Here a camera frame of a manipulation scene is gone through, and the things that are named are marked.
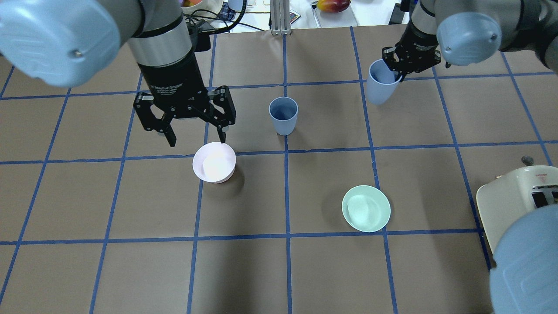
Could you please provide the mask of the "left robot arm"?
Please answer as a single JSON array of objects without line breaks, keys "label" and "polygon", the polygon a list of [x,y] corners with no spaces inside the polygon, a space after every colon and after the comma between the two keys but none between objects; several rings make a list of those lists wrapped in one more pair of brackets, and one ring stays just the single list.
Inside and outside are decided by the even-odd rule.
[{"label": "left robot arm", "polygon": [[149,92],[133,107],[146,131],[176,144],[174,119],[202,119],[221,143],[236,110],[225,85],[208,91],[195,54],[210,48],[177,0],[3,0],[1,54],[22,73],[74,88],[106,68],[128,44]]}]

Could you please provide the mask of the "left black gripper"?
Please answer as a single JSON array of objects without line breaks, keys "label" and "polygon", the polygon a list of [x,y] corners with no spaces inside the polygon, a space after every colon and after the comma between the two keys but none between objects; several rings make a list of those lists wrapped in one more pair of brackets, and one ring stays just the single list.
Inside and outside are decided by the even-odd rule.
[{"label": "left black gripper", "polygon": [[226,132],[236,122],[236,109],[227,86],[208,92],[197,65],[139,68],[150,90],[138,93],[133,105],[144,129],[157,131],[170,147],[175,147],[176,135],[170,121],[200,118],[214,125],[219,141],[226,143]]}]

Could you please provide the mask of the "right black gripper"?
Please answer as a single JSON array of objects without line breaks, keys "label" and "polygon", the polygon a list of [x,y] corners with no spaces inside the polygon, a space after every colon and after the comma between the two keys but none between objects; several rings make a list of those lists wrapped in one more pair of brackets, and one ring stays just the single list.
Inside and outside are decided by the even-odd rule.
[{"label": "right black gripper", "polygon": [[423,32],[415,26],[407,26],[394,46],[382,48],[382,59],[399,73],[399,82],[410,73],[421,73],[441,62],[441,52],[435,34]]}]

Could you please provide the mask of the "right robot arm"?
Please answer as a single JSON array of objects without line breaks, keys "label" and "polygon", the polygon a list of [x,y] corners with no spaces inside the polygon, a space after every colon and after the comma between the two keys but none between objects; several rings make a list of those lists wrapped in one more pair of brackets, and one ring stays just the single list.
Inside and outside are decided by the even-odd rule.
[{"label": "right robot arm", "polygon": [[[421,0],[382,59],[400,82],[445,61],[467,66],[497,51],[533,51],[557,72],[555,0]],[[477,207],[496,266],[495,314],[557,312],[557,168],[532,165],[480,187]]]}]

